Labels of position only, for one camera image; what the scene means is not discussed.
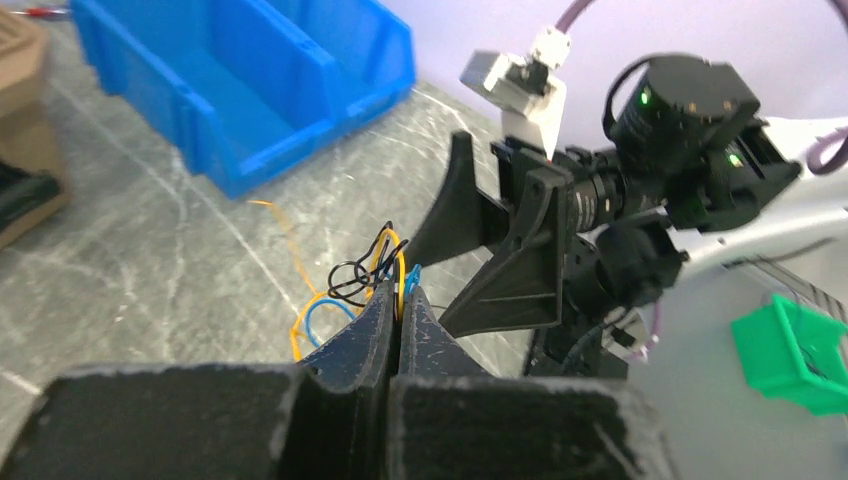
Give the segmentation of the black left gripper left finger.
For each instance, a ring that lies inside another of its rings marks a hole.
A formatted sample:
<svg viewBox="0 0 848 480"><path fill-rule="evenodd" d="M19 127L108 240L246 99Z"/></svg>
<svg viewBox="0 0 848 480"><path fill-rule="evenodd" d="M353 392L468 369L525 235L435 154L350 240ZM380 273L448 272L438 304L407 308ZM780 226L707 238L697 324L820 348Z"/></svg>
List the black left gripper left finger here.
<svg viewBox="0 0 848 480"><path fill-rule="evenodd" d="M394 289L288 364L91 364L52 380L5 479L382 479Z"/></svg>

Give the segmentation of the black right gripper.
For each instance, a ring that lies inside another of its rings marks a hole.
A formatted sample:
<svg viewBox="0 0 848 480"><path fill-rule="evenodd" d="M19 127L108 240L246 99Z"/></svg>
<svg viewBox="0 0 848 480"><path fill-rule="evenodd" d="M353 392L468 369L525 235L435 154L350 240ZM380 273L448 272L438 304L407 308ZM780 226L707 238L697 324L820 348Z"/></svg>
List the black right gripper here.
<svg viewBox="0 0 848 480"><path fill-rule="evenodd" d="M625 316L630 303L615 293L597 249L582 234L605 223L601 198L615 192L614 175L588 175L577 158L547 160L519 140L492 146L502 203L477 188L473 137L451 136L447 170L434 203L405 248L423 267L479 247L497 253L460 291L440 318L456 338L531 330L524 376L624 378L607 360L602 326Z"/></svg>

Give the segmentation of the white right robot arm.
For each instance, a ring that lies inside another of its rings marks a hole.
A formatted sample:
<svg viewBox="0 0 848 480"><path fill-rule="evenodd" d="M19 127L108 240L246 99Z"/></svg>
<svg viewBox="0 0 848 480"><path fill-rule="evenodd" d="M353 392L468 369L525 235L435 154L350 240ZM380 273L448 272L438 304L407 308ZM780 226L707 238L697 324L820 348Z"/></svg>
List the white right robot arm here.
<svg viewBox="0 0 848 480"><path fill-rule="evenodd" d="M516 133L493 142L497 198L477 187L472 136L454 133L442 187L407 246L421 266L490 250L441 323L457 338L531 330L526 375L625 377L609 347L637 347L635 311L694 260L673 233L740 229L801 177L731 65L659 54L630 70L641 72L633 93L602 119L609 149L546 152Z"/></svg>

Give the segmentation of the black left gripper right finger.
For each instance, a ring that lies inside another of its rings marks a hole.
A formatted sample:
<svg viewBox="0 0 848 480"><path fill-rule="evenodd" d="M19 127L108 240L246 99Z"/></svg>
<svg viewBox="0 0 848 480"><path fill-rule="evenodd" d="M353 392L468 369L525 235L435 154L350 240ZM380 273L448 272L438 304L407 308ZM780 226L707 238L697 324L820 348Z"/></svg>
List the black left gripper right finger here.
<svg viewBox="0 0 848 480"><path fill-rule="evenodd" d="M391 479L678 479L662 421L621 380L499 378L409 299L387 396Z"/></svg>

